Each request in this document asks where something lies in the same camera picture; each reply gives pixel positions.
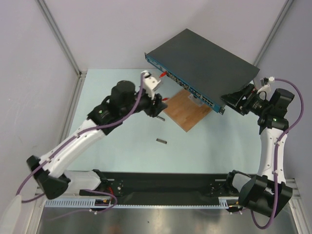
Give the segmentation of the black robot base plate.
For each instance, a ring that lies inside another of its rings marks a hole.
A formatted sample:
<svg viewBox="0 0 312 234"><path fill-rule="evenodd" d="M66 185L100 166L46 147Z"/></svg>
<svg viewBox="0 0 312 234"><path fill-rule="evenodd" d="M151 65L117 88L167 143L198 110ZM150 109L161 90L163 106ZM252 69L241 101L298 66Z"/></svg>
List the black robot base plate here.
<svg viewBox="0 0 312 234"><path fill-rule="evenodd" d="M112 193L122 203L163 201L166 205L202 205L214 197L238 196L225 181L226 174L118 173L95 170L100 185L80 190L81 196Z"/></svg>

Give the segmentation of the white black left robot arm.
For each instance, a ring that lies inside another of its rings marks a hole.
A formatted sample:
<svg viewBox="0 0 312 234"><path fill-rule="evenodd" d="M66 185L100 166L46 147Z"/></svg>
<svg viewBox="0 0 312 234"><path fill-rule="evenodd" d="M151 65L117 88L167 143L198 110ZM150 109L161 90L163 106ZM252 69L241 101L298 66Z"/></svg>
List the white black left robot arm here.
<svg viewBox="0 0 312 234"><path fill-rule="evenodd" d="M99 170L69 172L68 166L96 141L109 135L127 117L144 111L157 117L167 108L162 96L156 93L161 80L144 78L140 90L126 80L117 83L103 102L96 106L79 128L59 146L41 157L31 156L27 164L34 179L48 199L55 199L68 189L91 190L97 195L107 191L107 179Z"/></svg>

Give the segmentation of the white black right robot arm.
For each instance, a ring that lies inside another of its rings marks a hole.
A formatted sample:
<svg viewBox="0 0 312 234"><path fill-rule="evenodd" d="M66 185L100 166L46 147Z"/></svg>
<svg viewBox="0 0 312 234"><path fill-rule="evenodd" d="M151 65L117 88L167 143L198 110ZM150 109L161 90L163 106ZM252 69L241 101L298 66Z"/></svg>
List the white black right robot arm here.
<svg viewBox="0 0 312 234"><path fill-rule="evenodd" d="M239 206L267 217L276 217L293 195L286 185L283 171L283 151L289 122L285 119L287 107L294 94L276 89L270 100L260 98L259 91L249 84L242 90L223 95L222 100L236 112L252 112L259 117L261 156L255 176L233 170L224 184L228 195L238 195Z"/></svg>

